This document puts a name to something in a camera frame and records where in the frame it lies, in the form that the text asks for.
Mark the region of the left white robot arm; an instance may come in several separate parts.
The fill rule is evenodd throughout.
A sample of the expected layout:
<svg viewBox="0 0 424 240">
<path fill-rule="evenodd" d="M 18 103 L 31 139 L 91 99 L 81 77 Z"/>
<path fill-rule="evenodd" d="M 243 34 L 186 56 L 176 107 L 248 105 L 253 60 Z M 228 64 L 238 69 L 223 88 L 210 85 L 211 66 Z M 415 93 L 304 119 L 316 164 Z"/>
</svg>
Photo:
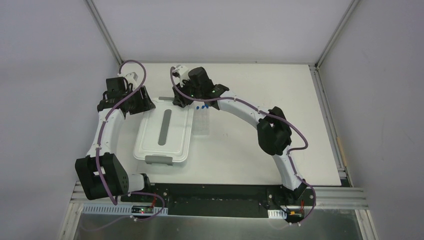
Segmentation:
<svg viewBox="0 0 424 240">
<path fill-rule="evenodd" d="M 110 198 L 133 192 L 140 202 L 152 198 L 153 189 L 145 173 L 129 174 L 117 157 L 118 140 L 127 115 L 155 109 L 145 86 L 132 75 L 106 79 L 106 91 L 97 105 L 98 125 L 85 157 L 75 161 L 75 170 L 88 200 Z"/>
</svg>

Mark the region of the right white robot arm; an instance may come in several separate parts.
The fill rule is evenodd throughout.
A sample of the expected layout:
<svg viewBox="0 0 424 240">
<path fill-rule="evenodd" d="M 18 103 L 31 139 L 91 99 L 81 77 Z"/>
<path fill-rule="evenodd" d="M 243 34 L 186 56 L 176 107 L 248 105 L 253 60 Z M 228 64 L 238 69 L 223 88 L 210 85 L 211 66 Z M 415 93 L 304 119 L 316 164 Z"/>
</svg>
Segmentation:
<svg viewBox="0 0 424 240">
<path fill-rule="evenodd" d="M 255 128 L 259 147 L 272 156 L 277 166 L 284 200 L 290 205 L 303 200 L 307 185 L 290 157 L 295 127 L 287 121 L 281 108 L 263 109 L 240 99 L 227 86 L 214 84 L 204 67 L 188 69 L 183 65 L 173 66 L 170 79 L 179 80 L 172 84 L 172 103 L 175 106 L 185 108 L 193 102 L 201 102 L 207 107 L 230 113 Z"/>
</svg>

